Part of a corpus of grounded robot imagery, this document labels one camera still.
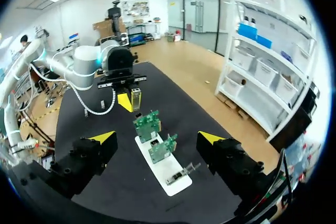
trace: robotic arm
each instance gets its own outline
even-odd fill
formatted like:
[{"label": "robotic arm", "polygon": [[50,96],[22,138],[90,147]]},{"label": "robotic arm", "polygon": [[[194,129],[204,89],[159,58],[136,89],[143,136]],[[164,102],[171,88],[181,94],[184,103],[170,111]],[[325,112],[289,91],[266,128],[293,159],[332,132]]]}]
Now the robotic arm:
[{"label": "robotic arm", "polygon": [[[10,146],[14,146],[12,147],[12,153],[20,150],[20,145],[18,144],[23,141],[15,116],[15,98],[12,90],[15,89],[16,83],[29,68],[33,68],[41,78],[47,81],[67,81],[85,108],[87,107],[81,100],[77,90],[88,90],[92,87],[97,69],[102,69],[101,72],[105,75],[104,82],[108,83],[105,84],[105,87],[115,88],[113,82],[117,76],[118,83],[120,83],[120,77],[129,80],[130,77],[133,76],[133,55],[130,50],[120,46],[115,40],[108,40],[97,47],[77,47],[73,56],[74,57],[71,58],[59,52],[48,51],[45,49],[43,42],[40,39],[36,39],[30,43],[22,55],[16,60],[4,81],[0,84],[0,106],[5,112],[5,127]],[[63,77],[63,79],[50,80],[45,78],[38,72],[34,65],[46,66],[54,73]],[[89,108],[87,109],[97,115],[110,112],[114,105],[115,94],[113,90],[111,106],[105,112],[97,113],[91,111]],[[13,163],[13,159],[8,159],[13,166],[17,165],[20,161],[27,163],[32,161],[28,150],[15,153],[13,157],[15,163]]]}]

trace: black table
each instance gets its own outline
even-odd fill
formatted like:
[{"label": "black table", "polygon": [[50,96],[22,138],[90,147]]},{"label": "black table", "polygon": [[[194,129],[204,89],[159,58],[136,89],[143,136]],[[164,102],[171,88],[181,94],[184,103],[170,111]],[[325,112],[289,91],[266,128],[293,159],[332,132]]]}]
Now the black table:
[{"label": "black table", "polygon": [[[185,167],[201,162],[190,177],[192,185],[169,197],[148,167],[136,142],[137,135],[129,113],[117,101],[112,111],[103,116],[85,118],[84,108],[72,90],[62,100],[56,133],[56,160],[71,148],[79,137],[92,137],[116,131],[118,146],[114,157],[101,176],[95,176],[80,195],[72,200],[105,215],[148,222],[185,221],[188,223],[218,224],[231,219],[241,199],[233,195],[222,179],[213,176],[196,150],[197,132],[204,131],[222,137],[230,135],[192,98],[165,74],[150,63],[134,66],[134,73],[145,74],[148,80],[140,84],[141,113],[158,110],[162,121],[160,135],[178,134],[174,156]],[[80,92],[84,103],[92,110],[102,111],[111,104],[112,90],[93,87]]]}]

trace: shelf rack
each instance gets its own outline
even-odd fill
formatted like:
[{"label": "shelf rack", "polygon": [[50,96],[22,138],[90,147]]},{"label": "shelf rack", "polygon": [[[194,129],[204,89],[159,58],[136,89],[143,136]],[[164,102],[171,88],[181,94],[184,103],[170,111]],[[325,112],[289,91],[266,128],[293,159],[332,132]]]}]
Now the shelf rack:
[{"label": "shelf rack", "polygon": [[[285,127],[285,125],[299,109],[307,95],[312,82],[314,66],[316,65],[317,60],[317,57],[315,56],[316,39],[313,32],[309,31],[308,28],[302,27],[285,13],[266,4],[261,4],[252,0],[230,0],[230,3],[231,4],[228,8],[229,13],[227,16],[229,19],[231,19],[228,20],[228,24],[231,24],[231,27],[228,27],[228,40],[225,52],[226,59],[218,80],[215,94],[217,95],[219,92],[224,94],[233,102],[235,102],[247,114],[249,114],[251,118],[253,118],[269,134],[268,138],[266,139],[266,141],[269,142]],[[302,72],[290,61],[285,59],[282,55],[275,52],[274,50],[266,48],[252,39],[239,35],[236,31],[237,24],[234,20],[234,17],[237,16],[236,12],[239,11],[236,8],[238,3],[242,4],[247,9],[255,10],[259,13],[263,13],[267,16],[282,21],[296,30],[298,33],[302,34],[307,40],[313,42],[311,50],[309,52],[305,52],[310,57],[311,68],[308,69],[307,72]],[[291,106],[286,104],[279,96],[277,96],[274,88],[266,87],[254,77],[252,72],[246,71],[239,66],[236,66],[231,60],[229,60],[232,54],[234,40],[237,39],[244,41],[258,50],[261,50],[262,53],[266,54],[268,57],[276,59],[280,64],[282,64],[282,67],[289,69],[291,72],[293,72],[293,74],[298,76],[300,80],[302,80],[303,88],[300,90],[299,96],[297,97],[296,101],[291,104]],[[237,72],[252,84],[245,85],[239,95],[236,97],[233,97],[227,93],[223,85],[225,78],[230,73],[230,71]]]}]

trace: poster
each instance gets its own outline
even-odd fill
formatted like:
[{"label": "poster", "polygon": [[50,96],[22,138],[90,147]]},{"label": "poster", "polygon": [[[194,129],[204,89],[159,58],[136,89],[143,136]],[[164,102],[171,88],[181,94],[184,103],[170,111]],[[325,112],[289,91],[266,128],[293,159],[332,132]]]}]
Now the poster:
[{"label": "poster", "polygon": [[132,0],[122,2],[122,11],[127,17],[145,17],[150,15],[148,0]]}]

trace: white tray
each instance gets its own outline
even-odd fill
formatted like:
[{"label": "white tray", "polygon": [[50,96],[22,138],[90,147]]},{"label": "white tray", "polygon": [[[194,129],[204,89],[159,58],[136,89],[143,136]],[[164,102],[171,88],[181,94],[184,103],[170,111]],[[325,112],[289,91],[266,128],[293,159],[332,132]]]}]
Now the white tray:
[{"label": "white tray", "polygon": [[173,196],[181,192],[188,186],[190,186],[193,182],[191,178],[188,175],[186,175],[183,178],[180,178],[175,183],[171,184],[170,186],[166,184],[166,179],[173,176],[175,173],[182,171],[183,167],[179,164],[179,162],[176,160],[173,154],[171,154],[164,160],[161,160],[156,164],[153,164],[148,150],[151,148],[151,141],[155,139],[157,139],[159,143],[163,143],[163,140],[159,135],[157,135],[156,138],[153,138],[145,143],[141,143],[140,138],[137,136],[135,138],[135,142],[137,143],[143,157],[145,158],[147,164],[149,165],[156,179],[162,186],[163,190],[167,193],[168,196]]}]

